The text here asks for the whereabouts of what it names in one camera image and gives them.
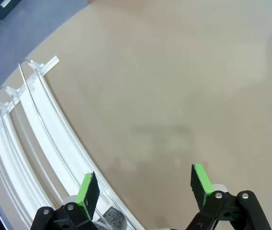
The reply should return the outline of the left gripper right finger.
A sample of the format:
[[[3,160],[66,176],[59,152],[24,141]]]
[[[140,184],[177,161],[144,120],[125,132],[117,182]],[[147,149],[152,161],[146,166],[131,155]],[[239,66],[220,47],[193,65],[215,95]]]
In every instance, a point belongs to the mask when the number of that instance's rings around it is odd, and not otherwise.
[[[193,164],[191,188],[199,207],[186,229],[214,230],[220,221],[235,230],[270,230],[271,226],[250,190],[232,195],[222,184],[211,184],[202,164]]]

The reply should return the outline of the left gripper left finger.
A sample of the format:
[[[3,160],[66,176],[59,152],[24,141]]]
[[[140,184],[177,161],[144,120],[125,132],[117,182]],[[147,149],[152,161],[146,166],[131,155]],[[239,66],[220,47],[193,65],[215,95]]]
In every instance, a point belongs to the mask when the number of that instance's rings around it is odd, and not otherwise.
[[[99,199],[95,172],[84,176],[75,201],[63,204],[54,210],[41,207],[31,225],[32,230],[96,230],[93,216]]]

